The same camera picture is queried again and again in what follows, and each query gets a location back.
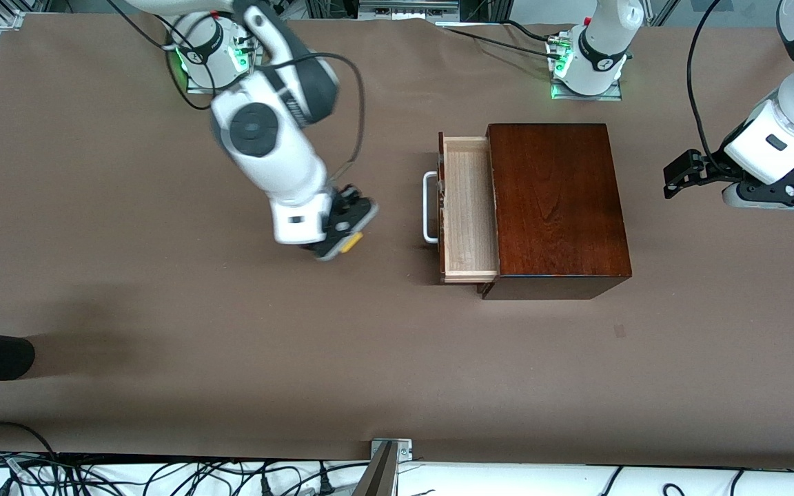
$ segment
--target brown table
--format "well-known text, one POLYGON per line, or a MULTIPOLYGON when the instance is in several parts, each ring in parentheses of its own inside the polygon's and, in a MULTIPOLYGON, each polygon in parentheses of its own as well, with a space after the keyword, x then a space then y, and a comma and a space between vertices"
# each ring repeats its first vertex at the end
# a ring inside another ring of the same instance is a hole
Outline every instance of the brown table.
MULTIPOLYGON (((794 466, 794 214, 716 186, 662 198, 662 167, 698 145, 690 31, 643 29, 624 100, 577 103, 548 97, 541 59, 423 21, 293 26, 369 91, 346 178, 381 212, 332 263, 275 244, 265 197, 123 20, 34 15, 2 37, 0 333, 41 357, 0 383, 0 420, 64 451, 350 458, 400 436, 426 459, 794 466), (419 199, 437 133, 497 122, 607 123, 632 279, 586 302, 437 285, 419 199)), ((772 30, 706 31, 712 141, 791 68, 772 30)), ((308 129, 331 166, 356 118, 337 72, 336 113, 308 129)))

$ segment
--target wooden drawer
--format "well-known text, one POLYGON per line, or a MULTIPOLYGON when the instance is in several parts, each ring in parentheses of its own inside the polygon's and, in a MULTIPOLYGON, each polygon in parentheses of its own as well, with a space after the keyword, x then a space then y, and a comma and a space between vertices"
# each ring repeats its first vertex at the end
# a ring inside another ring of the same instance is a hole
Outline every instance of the wooden drawer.
POLYGON ((440 133, 439 147, 442 282, 484 299, 589 299, 631 276, 605 125, 491 125, 440 133))

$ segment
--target wooden box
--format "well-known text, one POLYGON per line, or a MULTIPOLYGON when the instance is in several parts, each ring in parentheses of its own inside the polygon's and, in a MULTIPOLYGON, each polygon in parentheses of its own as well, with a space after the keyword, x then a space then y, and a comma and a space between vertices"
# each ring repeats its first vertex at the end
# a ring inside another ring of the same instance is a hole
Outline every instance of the wooden box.
POLYGON ((476 283, 483 299, 590 299, 631 276, 605 125, 486 134, 440 133, 442 282, 476 283))

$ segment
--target white handle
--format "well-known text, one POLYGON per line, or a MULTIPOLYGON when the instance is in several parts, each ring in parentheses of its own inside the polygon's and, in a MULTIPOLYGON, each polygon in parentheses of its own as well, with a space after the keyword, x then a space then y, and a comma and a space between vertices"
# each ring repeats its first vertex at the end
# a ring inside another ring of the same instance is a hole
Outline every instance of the white handle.
POLYGON ((437 178, 436 170, 425 172, 425 176, 422 178, 422 235, 425 236, 425 241, 429 244, 437 245, 440 240, 428 235, 428 179, 431 178, 437 178))

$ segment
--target yellow block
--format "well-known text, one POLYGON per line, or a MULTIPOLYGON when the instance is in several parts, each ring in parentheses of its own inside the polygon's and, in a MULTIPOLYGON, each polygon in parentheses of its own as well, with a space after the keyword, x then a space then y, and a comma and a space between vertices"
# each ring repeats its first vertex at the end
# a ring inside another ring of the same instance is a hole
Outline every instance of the yellow block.
POLYGON ((356 245, 357 242, 360 241, 360 238, 363 238, 363 233, 362 232, 358 232, 355 235, 351 236, 350 241, 346 242, 346 244, 341 249, 341 252, 343 254, 347 254, 347 252, 349 252, 349 250, 351 248, 354 248, 354 245, 356 245))

